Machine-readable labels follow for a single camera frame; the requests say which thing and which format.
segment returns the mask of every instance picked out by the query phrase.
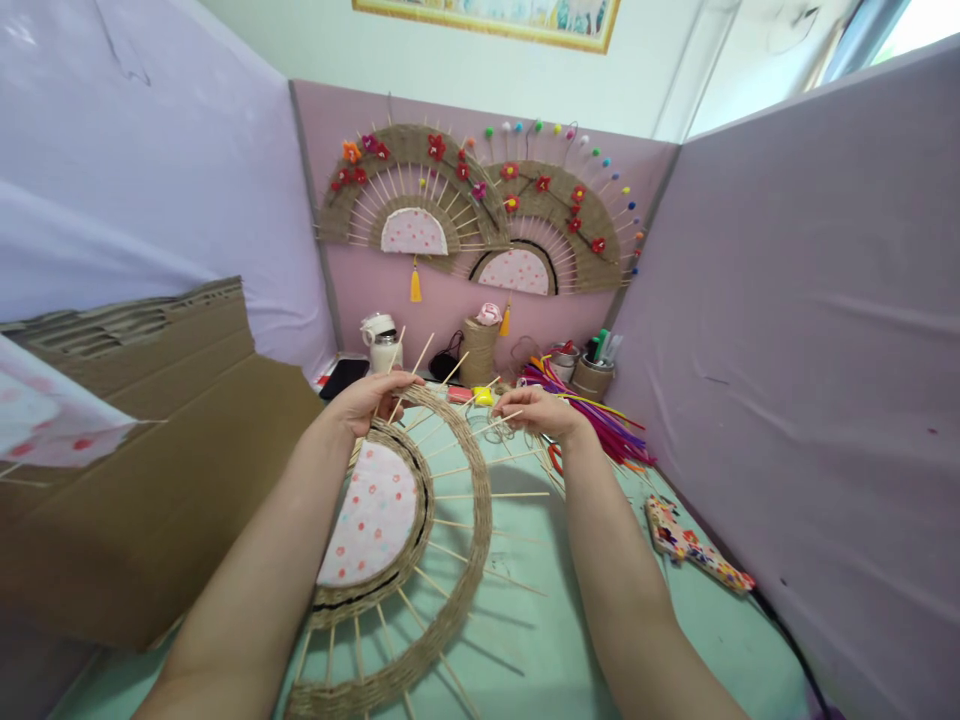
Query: polka dot fabric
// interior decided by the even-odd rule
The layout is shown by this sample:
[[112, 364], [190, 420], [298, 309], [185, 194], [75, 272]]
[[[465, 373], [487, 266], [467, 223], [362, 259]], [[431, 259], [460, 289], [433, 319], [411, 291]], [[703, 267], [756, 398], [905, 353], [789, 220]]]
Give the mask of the polka dot fabric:
[[416, 503], [416, 480], [406, 463], [392, 450], [365, 442], [317, 584], [355, 585], [388, 567], [410, 536]]
[[546, 295], [550, 290], [543, 261], [529, 250], [500, 253], [483, 268], [479, 283], [534, 295]]
[[439, 221], [420, 208], [402, 208], [383, 224], [380, 249], [384, 252], [446, 255], [447, 238]]

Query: twine spool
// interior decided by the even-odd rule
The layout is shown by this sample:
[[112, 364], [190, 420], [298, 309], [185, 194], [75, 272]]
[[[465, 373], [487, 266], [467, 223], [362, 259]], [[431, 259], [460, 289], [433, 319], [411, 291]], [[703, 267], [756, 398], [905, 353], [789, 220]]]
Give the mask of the twine spool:
[[573, 391], [587, 400], [602, 402], [613, 380], [613, 365], [598, 365], [581, 356], [573, 371]]
[[460, 382], [464, 387], [486, 385], [496, 377], [493, 371], [493, 348], [499, 334], [499, 325], [486, 326], [477, 322], [476, 318], [464, 319], [460, 352], [470, 353], [460, 366]]

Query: table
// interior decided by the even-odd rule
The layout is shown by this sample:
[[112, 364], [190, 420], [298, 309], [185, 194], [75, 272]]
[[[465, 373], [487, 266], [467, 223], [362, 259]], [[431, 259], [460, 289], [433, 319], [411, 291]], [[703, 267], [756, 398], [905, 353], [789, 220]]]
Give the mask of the table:
[[[408, 412], [407, 423], [417, 410]], [[468, 418], [480, 429], [488, 423], [486, 408], [471, 409]], [[453, 436], [446, 428], [431, 433], [438, 421], [430, 418], [412, 432], [415, 439], [429, 434], [421, 446], [425, 455], [448, 445]], [[523, 433], [503, 440], [493, 432], [478, 435], [488, 461], [528, 452]], [[434, 473], [466, 465], [459, 448], [430, 459]], [[643, 501], [655, 490], [675, 502], [680, 523], [705, 537], [703, 529], [684, 510], [670, 487], [653, 470], [647, 479], [617, 473], [638, 522], [646, 528]], [[536, 456], [490, 466], [494, 493], [549, 491], [548, 497], [494, 498], [494, 528], [504, 533], [538, 540], [518, 541], [494, 535], [487, 566], [547, 594], [541, 597], [501, 579], [487, 576], [459, 639], [447, 648], [451, 667], [471, 700], [487, 718], [615, 718], [609, 691], [590, 648], [572, 559], [568, 549], [564, 501], [553, 488]], [[438, 478], [437, 494], [469, 492], [466, 473]], [[438, 519], [470, 524], [472, 501], [440, 501]], [[470, 531], [437, 524], [431, 540], [466, 554]], [[438, 584], [450, 590], [462, 570], [460, 562], [428, 549], [421, 567]], [[736, 597], [697, 568], [674, 567], [661, 562], [680, 625], [707, 665], [757, 720], [791, 720], [811, 715], [805, 700], [805, 683], [799, 663], [778, 632], [751, 604]], [[405, 590], [417, 612], [429, 622], [444, 598], [428, 582], [414, 576]], [[383, 604], [391, 641], [397, 652], [419, 637], [412, 615], [399, 598]], [[352, 623], [338, 628], [334, 647], [334, 682], [357, 676], [356, 641]], [[375, 611], [361, 618], [364, 670], [376, 672], [388, 661], [389, 651]], [[293, 682], [305, 634], [292, 655], [280, 702], [274, 717], [281, 718]], [[101, 655], [68, 693], [54, 720], [130, 717], [159, 674], [172, 638], [145, 655], [109, 652]], [[304, 677], [323, 682], [327, 668], [329, 633], [314, 633], [304, 666]], [[461, 695], [442, 664], [410, 693], [418, 720], [469, 717]], [[402, 703], [371, 717], [404, 718]]]

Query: tassel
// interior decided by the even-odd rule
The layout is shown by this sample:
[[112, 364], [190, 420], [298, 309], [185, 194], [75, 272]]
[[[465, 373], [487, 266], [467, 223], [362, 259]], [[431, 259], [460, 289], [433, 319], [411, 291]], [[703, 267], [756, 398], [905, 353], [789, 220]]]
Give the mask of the tassel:
[[417, 256], [413, 256], [413, 277], [410, 278], [410, 302], [423, 302], [420, 295], [420, 273], [417, 272]]
[[510, 293], [510, 296], [507, 298], [507, 309], [503, 311], [503, 322], [500, 323], [500, 337], [506, 337], [510, 334], [510, 302], [513, 298], [513, 293]]

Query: cardboard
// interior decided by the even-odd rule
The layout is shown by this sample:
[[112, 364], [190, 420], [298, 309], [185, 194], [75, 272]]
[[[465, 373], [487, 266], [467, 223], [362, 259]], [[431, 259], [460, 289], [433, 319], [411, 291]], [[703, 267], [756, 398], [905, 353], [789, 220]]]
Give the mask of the cardboard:
[[199, 595], [320, 402], [299, 368], [255, 354], [239, 278], [0, 332], [138, 420], [165, 421], [86, 468], [11, 473], [50, 488], [0, 484], [0, 605], [144, 650]]

